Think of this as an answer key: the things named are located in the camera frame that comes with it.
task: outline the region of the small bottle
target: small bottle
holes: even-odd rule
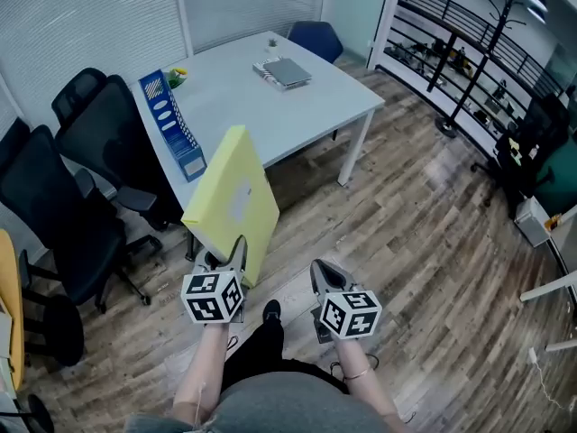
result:
[[[531,160],[533,160],[535,158],[535,156],[537,156],[537,153],[539,152],[539,145],[535,146],[531,152],[529,153],[529,157],[531,158]]]

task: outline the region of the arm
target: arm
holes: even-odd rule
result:
[[[172,403],[171,416],[191,425],[208,420],[220,398],[228,324],[206,325]]]
[[[351,395],[371,405],[384,418],[392,432],[409,433],[410,429],[398,416],[397,407],[390,395],[380,386],[359,342],[335,339],[334,345]]]

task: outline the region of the potted plant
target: potted plant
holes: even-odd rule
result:
[[[164,73],[164,78],[169,83],[169,87],[171,90],[182,85],[184,81],[187,79],[188,72],[186,69],[183,68],[174,68],[171,69],[169,72]]]
[[[279,51],[279,41],[277,39],[269,39],[267,43],[267,52],[272,55],[276,55]]]

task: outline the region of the laptop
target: laptop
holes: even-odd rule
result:
[[[268,62],[263,66],[284,87],[291,88],[308,82],[312,76],[295,61],[285,58]]]

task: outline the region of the blue box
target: blue box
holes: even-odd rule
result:
[[[187,181],[195,180],[206,170],[205,156],[182,119],[164,74],[161,70],[157,70],[139,81],[148,108],[172,156]]]

